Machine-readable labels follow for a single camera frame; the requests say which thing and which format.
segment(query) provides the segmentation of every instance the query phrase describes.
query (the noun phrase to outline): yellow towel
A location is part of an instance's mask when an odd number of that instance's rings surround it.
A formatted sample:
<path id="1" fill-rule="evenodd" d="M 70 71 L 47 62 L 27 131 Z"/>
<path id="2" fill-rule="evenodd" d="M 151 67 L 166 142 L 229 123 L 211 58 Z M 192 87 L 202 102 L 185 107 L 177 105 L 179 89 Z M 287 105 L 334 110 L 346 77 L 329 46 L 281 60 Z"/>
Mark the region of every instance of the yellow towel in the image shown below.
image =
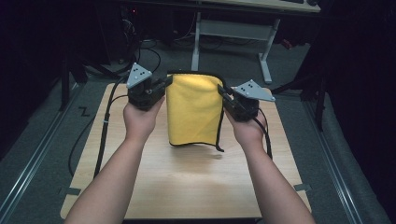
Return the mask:
<path id="1" fill-rule="evenodd" d="M 169 72 L 169 76 L 173 76 L 173 83 L 166 88 L 169 143 L 209 144 L 222 151 L 219 132 L 223 110 L 218 94 L 222 78 L 192 72 Z"/>

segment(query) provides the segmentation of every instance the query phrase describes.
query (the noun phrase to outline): metal bracket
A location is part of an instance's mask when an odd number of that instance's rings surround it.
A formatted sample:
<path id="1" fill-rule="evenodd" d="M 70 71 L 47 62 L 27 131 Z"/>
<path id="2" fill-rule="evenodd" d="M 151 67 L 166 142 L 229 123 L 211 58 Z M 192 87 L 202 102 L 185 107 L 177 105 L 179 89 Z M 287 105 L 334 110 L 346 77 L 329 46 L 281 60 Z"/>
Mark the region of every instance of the metal bracket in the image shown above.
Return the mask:
<path id="1" fill-rule="evenodd" d="M 233 89 L 248 99 L 274 102 L 275 97 L 262 89 L 253 79 Z"/>
<path id="2" fill-rule="evenodd" d="M 152 73 L 149 70 L 137 63 L 134 63 L 129 74 L 128 81 L 126 82 L 126 88 L 131 89 L 151 76 Z"/>

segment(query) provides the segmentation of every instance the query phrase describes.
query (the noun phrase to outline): hand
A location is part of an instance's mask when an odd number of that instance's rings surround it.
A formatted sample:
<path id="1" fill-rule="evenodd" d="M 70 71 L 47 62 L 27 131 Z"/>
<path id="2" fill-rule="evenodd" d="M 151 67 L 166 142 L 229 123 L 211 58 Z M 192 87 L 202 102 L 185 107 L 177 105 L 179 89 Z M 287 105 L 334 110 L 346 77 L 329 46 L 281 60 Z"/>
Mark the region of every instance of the hand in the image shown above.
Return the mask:
<path id="1" fill-rule="evenodd" d="M 228 120 L 233 125 L 233 134 L 235 135 L 236 141 L 238 141 L 244 150 L 246 148 L 257 148 L 263 146 L 263 132 L 259 124 L 257 124 L 253 119 L 247 122 L 235 121 L 227 110 L 224 111 Z M 256 119 L 262 123 L 262 126 L 266 127 L 267 124 L 265 123 L 265 118 L 262 113 L 259 113 Z"/>
<path id="2" fill-rule="evenodd" d="M 127 104 L 123 109 L 126 128 L 125 139 L 146 142 L 155 127 L 155 119 L 165 98 L 158 101 L 149 111 L 143 111 Z"/>

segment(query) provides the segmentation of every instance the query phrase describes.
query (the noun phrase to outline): table leg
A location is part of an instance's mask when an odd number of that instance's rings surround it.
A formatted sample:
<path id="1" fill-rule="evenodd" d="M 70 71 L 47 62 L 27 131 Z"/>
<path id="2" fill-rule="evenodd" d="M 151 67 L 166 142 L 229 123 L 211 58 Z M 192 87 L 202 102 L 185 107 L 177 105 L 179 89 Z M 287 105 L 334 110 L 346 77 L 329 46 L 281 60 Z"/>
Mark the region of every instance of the table leg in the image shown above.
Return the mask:
<path id="1" fill-rule="evenodd" d="M 269 34 L 269 38 L 267 40 L 267 45 L 265 46 L 264 53 L 259 54 L 260 65 L 262 66 L 262 74 L 264 76 L 264 82 L 266 84 L 272 83 L 271 74 L 270 74 L 270 71 L 268 69 L 268 64 L 267 64 L 267 57 L 268 57 L 268 53 L 270 52 L 271 46 L 274 42 L 274 38 L 275 38 L 277 27 L 279 26 L 279 23 L 280 23 L 280 19 L 276 19 L 274 21 L 274 25 L 271 29 L 270 34 Z"/>

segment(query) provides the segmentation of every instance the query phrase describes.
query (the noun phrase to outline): wooden table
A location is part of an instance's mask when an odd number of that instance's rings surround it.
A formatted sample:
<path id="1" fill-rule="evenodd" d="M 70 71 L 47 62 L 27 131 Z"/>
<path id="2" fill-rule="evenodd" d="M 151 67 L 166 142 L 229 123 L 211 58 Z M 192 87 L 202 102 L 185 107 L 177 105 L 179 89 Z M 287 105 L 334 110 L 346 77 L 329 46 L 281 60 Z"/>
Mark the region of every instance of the wooden table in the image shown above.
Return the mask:
<path id="1" fill-rule="evenodd" d="M 107 86 L 70 188 L 85 189 L 92 181 L 112 86 Z M 115 97 L 123 94 L 126 94 L 126 87 L 119 85 Z M 127 97 L 123 97 L 111 106 L 103 165 L 125 135 L 122 109 L 126 102 Z M 261 102 L 261 107 L 268 119 L 276 165 L 293 186 L 302 184 L 276 105 Z M 143 151 L 125 219 L 261 217 L 245 155 L 226 118 L 219 144 L 225 152 L 206 145 L 171 147 L 165 102 Z M 310 208 L 305 192 L 298 193 Z M 77 198 L 76 195 L 66 195 L 62 218 L 67 216 Z"/>

